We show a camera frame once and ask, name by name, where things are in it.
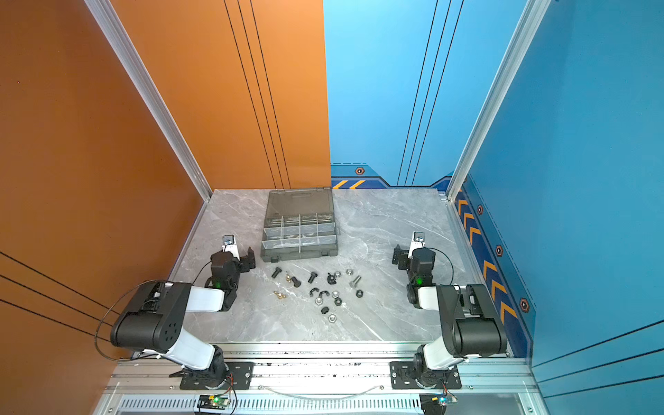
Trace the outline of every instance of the mounting plate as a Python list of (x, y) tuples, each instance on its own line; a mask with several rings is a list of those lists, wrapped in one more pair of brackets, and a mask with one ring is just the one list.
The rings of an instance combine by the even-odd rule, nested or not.
[[(450, 371), (440, 371), (443, 376), (433, 389), (443, 389), (443, 383), (447, 389), (461, 389), (461, 377), (459, 370), (454, 368)], [(392, 389), (422, 389), (411, 374), (415, 373), (413, 362), (390, 362), (390, 375), (392, 377)]]
[[(233, 374), (233, 389), (235, 390), (248, 390), (251, 384), (252, 377), (254, 376), (254, 363), (253, 362), (226, 362), (229, 371)], [(183, 377), (180, 382), (181, 390), (208, 390), (201, 384), (196, 384), (196, 378)], [(230, 385), (227, 382), (220, 385), (218, 389), (226, 390)]]

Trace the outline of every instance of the screw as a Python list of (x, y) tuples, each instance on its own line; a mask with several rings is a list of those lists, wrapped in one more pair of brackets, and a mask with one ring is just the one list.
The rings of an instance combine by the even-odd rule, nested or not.
[(357, 277), (355, 277), (355, 279), (354, 279), (353, 281), (351, 281), (351, 282), (349, 283), (349, 285), (350, 285), (352, 288), (355, 288), (355, 287), (357, 287), (357, 283), (359, 283), (361, 279), (362, 279), (362, 276), (357, 276)]

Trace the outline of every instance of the gray marble surface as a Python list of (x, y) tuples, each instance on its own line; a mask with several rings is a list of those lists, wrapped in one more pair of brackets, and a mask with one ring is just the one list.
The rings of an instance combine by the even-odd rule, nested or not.
[[(440, 336), (435, 311), (415, 309), (406, 299), (406, 272), (392, 265), (397, 244), (407, 247), (414, 231), (426, 234), (426, 244), (444, 251), (454, 263), (454, 282), (473, 283), (459, 257), (443, 202), (434, 189), (334, 190), (333, 200), (339, 239), (339, 255), (311, 260), (266, 264), (260, 258), (260, 242), (267, 190), (215, 191), (174, 280), (191, 282), (210, 255), (222, 247), (222, 236), (234, 234), (240, 255), (251, 246), (256, 269), (242, 274), (238, 298), (224, 313), (188, 313), (185, 329), (210, 342), (248, 341), (422, 341)], [(450, 265), (436, 256), (434, 282), (448, 284)], [(276, 266), (284, 271), (270, 276)], [(352, 268), (362, 280), (355, 296), (344, 271)], [(342, 271), (338, 284), (330, 286), (328, 272)], [(286, 281), (286, 271), (302, 281), (299, 288)], [(308, 284), (310, 271), (320, 276)], [(196, 285), (210, 276), (206, 266)], [(331, 297), (322, 306), (309, 297), (309, 290), (338, 290), (344, 304)], [(274, 291), (287, 295), (278, 299)], [(323, 306), (337, 316), (330, 323)]]

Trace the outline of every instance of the black cable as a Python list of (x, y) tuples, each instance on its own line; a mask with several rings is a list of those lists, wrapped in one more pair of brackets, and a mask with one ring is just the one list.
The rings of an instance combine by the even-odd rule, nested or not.
[(102, 319), (99, 322), (99, 325), (97, 326), (97, 331), (94, 332), (94, 347), (95, 347), (95, 349), (97, 349), (97, 352), (99, 352), (99, 354), (103, 358), (108, 359), (108, 360), (113, 361), (113, 362), (131, 362), (131, 361), (136, 361), (138, 359), (144, 359), (144, 358), (150, 357), (150, 356), (156, 356), (156, 354), (152, 354), (152, 355), (143, 355), (143, 356), (138, 356), (138, 357), (130, 357), (128, 359), (115, 359), (111, 356), (106, 355), (104, 352), (102, 352), (102, 350), (99, 348), (99, 345), (97, 344), (97, 338), (99, 337), (99, 329), (102, 327), (102, 323), (104, 322), (104, 320), (106, 319), (108, 314), (112, 311), (113, 307), (115, 307), (124, 297), (126, 297), (127, 294), (131, 293), (133, 290), (136, 290), (138, 287), (144, 286), (145, 284), (155, 283), (155, 282), (169, 283), (170, 281), (167, 281), (167, 280), (149, 280), (149, 281), (141, 282), (140, 284), (138, 284), (134, 288), (131, 288), (129, 291), (122, 294), (122, 296), (120, 296), (120, 298), (118, 298), (118, 300), (111, 306), (111, 308), (109, 308), (106, 311), (106, 314), (104, 314), (104, 316), (102, 317)]
[(49, 297), (48, 295), (46, 295), (46, 294), (44, 294), (44, 293), (41, 293), (41, 292), (39, 292), (39, 291), (37, 291), (37, 290), (34, 290), (33, 288), (30, 288), (30, 287), (28, 287), (28, 286), (24, 286), (23, 284), (21, 284), (21, 283), (18, 282), (18, 281), (14, 281), (14, 280), (12, 280), (11, 278), (9, 278), (9, 277), (5, 277), (5, 276), (2, 275), (2, 274), (0, 274), (0, 277), (5, 278), (7, 281), (13, 282), (14, 284), (16, 284), (16, 285), (18, 285), (18, 286), (20, 286), (20, 287), (23, 287), (23, 288), (25, 288), (25, 289), (27, 289), (27, 290), (30, 290), (30, 291), (32, 291), (33, 293), (37, 293), (37, 294), (39, 294), (39, 295), (41, 295), (41, 296), (43, 296), (43, 297), (46, 297), (46, 298), (48, 298), (48, 299), (50, 299), (50, 300), (52, 300), (52, 301), (55, 301), (56, 303), (58, 303), (58, 304), (60, 304), (60, 305), (63, 305), (63, 306), (65, 306), (65, 307), (69, 308), (69, 309), (72, 309), (72, 310), (74, 310), (74, 311), (77, 311), (78, 313), (81, 313), (81, 314), (83, 314), (83, 315), (87, 315), (87, 316), (88, 316), (89, 318), (91, 318), (91, 319), (95, 319), (96, 321), (99, 321), (99, 319), (98, 319), (97, 317), (94, 317), (93, 315), (87, 314), (85, 311), (80, 311), (79, 309), (77, 309), (77, 308), (75, 308), (75, 307), (72, 307), (71, 305), (65, 304), (65, 303), (63, 303), (62, 301), (58, 301), (57, 299), (54, 299), (53, 297)]
[(230, 24), (230, 31), (233, 33), (233, 40), (235, 41), (235, 48), (238, 50), (238, 57), (240, 58), (240, 65), (242, 66), (242, 73), (244, 74), (244, 81), (247, 83), (247, 91), (249, 91), (249, 99), (251, 100), (251, 107), (254, 109), (254, 116), (256, 117), (256, 125), (258, 126), (258, 133), (260, 134), (260, 141), (263, 142), (263, 150), (265, 150), (265, 158), (268, 160), (268, 167), (270, 168), (270, 177), (272, 178), (272, 184), (274, 188), (277, 188), (277, 183), (274, 181), (274, 173), (272, 172), (272, 165), (270, 164), (270, 157), (268, 156), (268, 148), (265, 145), (265, 139), (263, 138), (263, 131), (260, 129), (260, 122), (258, 121), (258, 113), (256, 112), (256, 106), (254, 105), (254, 99), (251, 96), (251, 89), (249, 88), (249, 79), (247, 78), (247, 73), (244, 70), (244, 63), (242, 62), (242, 55), (240, 54), (240, 47), (238, 46), (238, 39), (235, 37), (235, 30), (233, 29), (233, 23), (230, 21), (230, 13), (228, 12), (228, 5), (226, 0), (224, 0), (224, 7), (226, 7), (226, 14), (228, 15), (228, 24)]
[(263, 46), (260, 44), (260, 35), (258, 34), (258, 24), (256, 23), (256, 14), (254, 13), (254, 4), (252, 0), (249, 0), (249, 4), (251, 5), (251, 14), (254, 17), (254, 27), (256, 28), (256, 37), (258, 38), (258, 48), (260, 49), (260, 57), (263, 60), (265, 79), (268, 81), (268, 92), (270, 93), (270, 101), (272, 102), (274, 123), (277, 125), (277, 136), (279, 137), (279, 146), (282, 148), (282, 157), (284, 158), (284, 169), (286, 170), (286, 179), (288, 180), (288, 187), (291, 189), (290, 176), (288, 175), (288, 164), (286, 163), (286, 154), (284, 153), (284, 144), (282, 143), (282, 133), (279, 130), (279, 120), (277, 119), (277, 111), (274, 108), (274, 98), (272, 97), (272, 89), (270, 88), (270, 78), (268, 78), (268, 67), (265, 65), (265, 56), (263, 55)]
[(265, 101), (263, 100), (263, 92), (260, 90), (260, 82), (258, 81), (258, 72), (256, 71), (256, 63), (254, 62), (254, 54), (251, 51), (251, 44), (249, 44), (249, 35), (247, 35), (247, 26), (244, 24), (244, 16), (242, 15), (242, 6), (238, 0), (238, 9), (240, 9), (240, 20), (242, 20), (242, 28), (244, 29), (244, 37), (247, 39), (247, 47), (249, 48), (249, 57), (251, 58), (251, 65), (254, 67), (254, 75), (256, 77), (256, 86), (258, 87), (258, 95), (260, 102), (263, 105), (263, 114), (265, 114), (265, 123), (268, 125), (268, 133), (270, 134), (270, 141), (272, 142), (272, 152), (274, 153), (274, 161), (277, 163), (277, 171), (279, 172), (279, 180), (284, 186), (284, 178), (282, 177), (282, 170), (279, 167), (279, 159), (277, 158), (277, 149), (274, 146), (274, 139), (272, 138), (272, 128), (270, 128), (270, 121), (268, 120), (268, 111), (265, 109)]
[(438, 100), (438, 92), (440, 92), (440, 84), (443, 82), (443, 75), (445, 74), (445, 68), (448, 65), (448, 59), (450, 58), (450, 51), (452, 49), (452, 42), (454, 42), (454, 35), (456, 34), (456, 28), (459, 25), (459, 18), (461, 17), (461, 10), (463, 9), (463, 2), (464, 1), (465, 0), (461, 0), (461, 7), (459, 8), (459, 15), (457, 16), (457, 22), (454, 25), (454, 31), (452, 32), (452, 39), (450, 39), (450, 47), (448, 47), (448, 55), (447, 55), (447, 57), (445, 57), (445, 64), (443, 65), (443, 72), (440, 74), (440, 81), (438, 81), (438, 90), (436, 90), (436, 97), (434, 98), (434, 105), (431, 107), (431, 114), (429, 114), (429, 122), (426, 124), (426, 131), (424, 132), (424, 138), (422, 139), (422, 147), (420, 148), (420, 155), (417, 157), (417, 164), (415, 165), (415, 173), (413, 173), (413, 180), (410, 182), (411, 186), (413, 185), (413, 183), (415, 183), (415, 175), (417, 174), (417, 168), (420, 166), (420, 158), (422, 158), (422, 150), (424, 149), (424, 143), (426, 142), (426, 136), (429, 133), (429, 125), (431, 125), (431, 118), (433, 117), (434, 109), (436, 108), (436, 100)]
[(205, 264), (205, 265), (201, 268), (201, 270), (196, 274), (196, 278), (194, 278), (194, 280), (192, 281), (191, 285), (194, 285), (194, 284), (196, 283), (196, 280), (197, 280), (197, 279), (199, 278), (199, 276), (201, 275), (201, 272), (203, 272), (203, 270), (205, 269), (205, 267), (207, 267), (208, 264), (211, 264), (211, 263), (212, 263), (212, 260), (210, 260), (207, 264)]
[(440, 252), (441, 254), (443, 254), (443, 255), (445, 256), (445, 258), (448, 259), (448, 261), (450, 261), (450, 266), (452, 267), (452, 279), (450, 280), (450, 283), (447, 284), (447, 285), (448, 285), (448, 286), (452, 285), (452, 282), (454, 282), (454, 264), (452, 263), (452, 260), (450, 260), (450, 257), (449, 257), (445, 252), (442, 252), (440, 249), (429, 248), (428, 246), (425, 246), (424, 248), (426, 248), (426, 249), (431, 249), (431, 250), (434, 250), (434, 251), (438, 251), (438, 252)]
[(431, 41), (431, 32), (434, 30), (434, 20), (436, 20), (436, 10), (438, 9), (438, 0), (434, 7), (434, 16), (431, 18), (431, 27), (429, 28), (429, 37), (426, 39), (426, 48), (424, 49), (424, 58), (422, 58), (422, 69), (420, 69), (420, 79), (417, 81), (417, 90), (415, 91), (415, 100), (413, 101), (413, 110), (410, 113), (410, 122), (408, 123), (408, 132), (406, 133), (406, 143), (404, 144), (404, 153), (401, 155), (401, 166), (399, 166), (399, 176), (396, 178), (396, 185), (399, 186), (401, 180), (401, 169), (404, 168), (404, 158), (406, 158), (406, 148), (408, 148), (408, 136), (410, 135), (410, 126), (413, 124), (413, 115), (415, 114), (415, 104), (417, 104), (417, 95), (420, 93), (420, 84), (422, 83), (422, 74), (424, 73), (424, 63), (426, 62), (426, 53), (429, 51), (429, 42)]
[(106, 307), (104, 304), (100, 303), (99, 301), (95, 301), (95, 300), (93, 300), (92, 298), (88, 297), (87, 295), (85, 295), (85, 294), (81, 294), (80, 292), (74, 290), (74, 289), (71, 288), (71, 287), (66, 286), (65, 284), (59, 282), (58, 280), (49, 277), (48, 275), (44, 274), (43, 272), (39, 272), (39, 271), (37, 271), (36, 269), (34, 269), (33, 267), (31, 267), (31, 266), (29, 266), (29, 265), (27, 265), (27, 264), (22, 263), (21, 261), (19, 261), (19, 260), (16, 259), (16, 258), (13, 258), (13, 257), (9, 256), (9, 255), (7, 255), (6, 253), (4, 253), (4, 252), (2, 252), (2, 251), (0, 251), (0, 254), (6, 256), (7, 258), (9, 258), (10, 260), (16, 262), (17, 264), (20, 264), (20, 265), (26, 267), (27, 269), (29, 269), (29, 270), (31, 270), (31, 271), (34, 271), (34, 272), (38, 273), (38, 274), (41, 275), (42, 277), (47, 278), (47, 279), (53, 281), (54, 283), (59, 284), (59, 285), (65, 287), (66, 289), (68, 289), (68, 290), (70, 290), (70, 291), (73, 291), (73, 292), (77, 293), (78, 295), (80, 295), (80, 296), (82, 296), (82, 297), (85, 297), (85, 298), (89, 299), (89, 300), (92, 301), (93, 303), (98, 304), (98, 305), (101, 305), (103, 308), (108, 308), (108, 307)]
[[(0, 298), (0, 301), (2, 301), (2, 302), (5, 303), (5, 304), (13, 305), (14, 307), (16, 307), (16, 308), (18, 308), (18, 309), (22, 309), (23, 311), (27, 311), (28, 313), (32, 313), (32, 314), (34, 314), (34, 315), (38, 315), (39, 317), (44, 317), (45, 319), (47, 319), (47, 320), (51, 320), (51, 321), (53, 321), (54, 323), (62, 324), (63, 326), (65, 326), (65, 327), (69, 327), (70, 329), (74, 329), (74, 330), (76, 330), (76, 331), (79, 331), (79, 332), (81, 332), (81, 333), (85, 333), (85, 334), (90, 335), (90, 336), (94, 336), (92, 333), (88, 333), (88, 332), (85, 331), (85, 330), (81, 330), (81, 329), (79, 329), (79, 328), (77, 328), (77, 327), (74, 327), (74, 326), (72, 326), (72, 325), (69, 325), (69, 324), (67, 324), (67, 323), (63, 323), (63, 322), (61, 322), (61, 321), (59, 321), (59, 320), (52, 319), (52, 318), (47, 317), (47, 316), (45, 316), (45, 315), (43, 315), (43, 314), (37, 313), (36, 311), (32, 311), (32, 310), (30, 310), (30, 309), (27, 309), (27, 308), (21, 307), (20, 305), (17, 305), (17, 304), (11, 303), (11, 302), (9, 302), (9, 301), (7, 301), (7, 300), (4, 300), (4, 299), (1, 299), (1, 298)], [(103, 338), (103, 337), (100, 337), (100, 339), (101, 339), (101, 340), (104, 340), (104, 341), (107, 341), (107, 342), (109, 342), (109, 343), (111, 343), (109, 340), (106, 340), (106, 339)]]
[(424, 118), (424, 110), (426, 110), (426, 102), (429, 98), (429, 91), (431, 90), (431, 81), (434, 79), (434, 72), (436, 71), (436, 63), (438, 61), (438, 53), (440, 52), (440, 45), (443, 43), (443, 35), (445, 34), (445, 27), (448, 23), (448, 16), (450, 15), (450, 6), (452, 6), (452, 0), (448, 5), (448, 12), (445, 14), (445, 21), (443, 22), (443, 30), (440, 32), (440, 40), (438, 41), (438, 49), (436, 49), (436, 57), (434, 59), (434, 67), (431, 69), (431, 77), (429, 77), (429, 85), (426, 87), (426, 95), (424, 96), (424, 105), (422, 106), (422, 113), (420, 114), (420, 122), (417, 126), (417, 132), (415, 133), (415, 142), (413, 143), (413, 150), (410, 152), (410, 161), (408, 162), (408, 170), (406, 170), (406, 180), (404, 181), (404, 186), (408, 182), (408, 174), (410, 173), (410, 166), (413, 162), (413, 155), (415, 154), (415, 147), (417, 146), (417, 137), (420, 135), (420, 128), (422, 127), (422, 119)]

